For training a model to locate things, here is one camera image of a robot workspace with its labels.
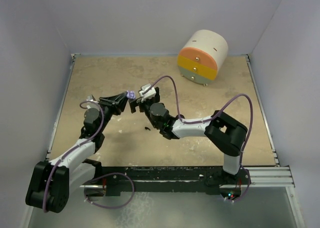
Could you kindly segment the purple round earbud charging case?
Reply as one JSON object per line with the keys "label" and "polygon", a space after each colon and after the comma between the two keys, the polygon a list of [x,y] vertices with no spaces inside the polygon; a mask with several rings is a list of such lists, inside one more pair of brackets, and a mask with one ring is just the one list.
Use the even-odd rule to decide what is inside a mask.
{"label": "purple round earbud charging case", "polygon": [[128,90],[127,92],[126,92],[126,97],[128,98],[128,99],[136,99],[136,95],[135,95],[135,92],[133,91],[133,90]]}

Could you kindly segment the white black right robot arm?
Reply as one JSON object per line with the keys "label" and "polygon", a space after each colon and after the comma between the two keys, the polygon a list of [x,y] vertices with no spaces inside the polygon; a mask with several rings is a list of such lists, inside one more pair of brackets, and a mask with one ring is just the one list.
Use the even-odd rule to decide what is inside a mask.
{"label": "white black right robot arm", "polygon": [[246,127],[224,109],[240,95],[235,96],[212,116],[198,119],[185,119],[178,114],[170,115],[165,105],[160,102],[159,89],[149,84],[139,91],[139,98],[131,95],[129,105],[131,113],[138,107],[144,113],[152,126],[166,139],[180,139],[185,137],[207,137],[223,153],[222,178],[228,184],[235,183],[240,178],[240,167],[244,148],[248,142],[253,125],[253,108],[250,105],[250,124]]}

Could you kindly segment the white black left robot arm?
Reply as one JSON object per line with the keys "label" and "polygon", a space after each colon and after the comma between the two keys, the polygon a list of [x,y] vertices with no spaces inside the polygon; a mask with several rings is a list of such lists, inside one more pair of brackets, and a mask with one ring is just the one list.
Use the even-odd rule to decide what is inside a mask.
{"label": "white black left robot arm", "polygon": [[35,165],[25,197],[26,205],[42,209],[45,213],[59,213],[77,187],[87,181],[91,184],[101,182],[102,170],[86,160],[101,148],[105,127],[112,116],[124,111],[130,95],[131,92],[125,91],[80,103],[85,112],[79,139],[57,158]]}

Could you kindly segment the cylindrical three-drawer storage box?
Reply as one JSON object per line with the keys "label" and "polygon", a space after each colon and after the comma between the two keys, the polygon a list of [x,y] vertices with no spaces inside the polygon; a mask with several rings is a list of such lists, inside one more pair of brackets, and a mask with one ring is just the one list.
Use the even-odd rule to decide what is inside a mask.
{"label": "cylindrical three-drawer storage box", "polygon": [[177,56],[180,74],[186,79],[208,86],[212,83],[228,55],[227,41],[218,33],[196,31]]}

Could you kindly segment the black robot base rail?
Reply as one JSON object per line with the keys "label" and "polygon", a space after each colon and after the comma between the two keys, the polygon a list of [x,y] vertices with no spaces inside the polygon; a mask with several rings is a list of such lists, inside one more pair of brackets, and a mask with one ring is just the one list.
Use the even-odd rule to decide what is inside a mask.
{"label": "black robot base rail", "polygon": [[106,196],[122,192],[205,193],[238,197],[240,188],[249,185],[248,170],[236,175],[225,172],[221,166],[152,166],[107,167],[96,166],[94,177],[85,182],[85,188],[105,188]]}

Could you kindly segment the aluminium table frame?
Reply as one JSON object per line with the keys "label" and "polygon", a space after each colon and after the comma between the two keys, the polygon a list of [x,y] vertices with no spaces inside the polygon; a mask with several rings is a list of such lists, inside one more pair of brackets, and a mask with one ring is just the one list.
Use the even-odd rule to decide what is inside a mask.
{"label": "aluminium table frame", "polygon": [[[289,167],[279,164],[244,167],[244,148],[252,128],[217,110],[208,118],[187,120],[172,116],[161,103],[159,88],[144,85],[134,96],[132,91],[95,99],[89,96],[80,103],[84,109],[83,126],[78,141],[57,158],[51,153],[36,164],[28,188],[27,205],[46,212],[61,212],[69,196],[83,187],[87,202],[96,196],[119,196],[136,193],[203,193],[219,196],[231,204],[243,199],[250,188],[285,189],[287,211],[295,228],[304,224],[294,211],[294,181]],[[113,116],[130,106],[131,112],[146,115],[151,125],[168,140],[185,137],[208,138],[223,153],[221,166],[103,166],[91,159],[103,145],[104,129]]]}

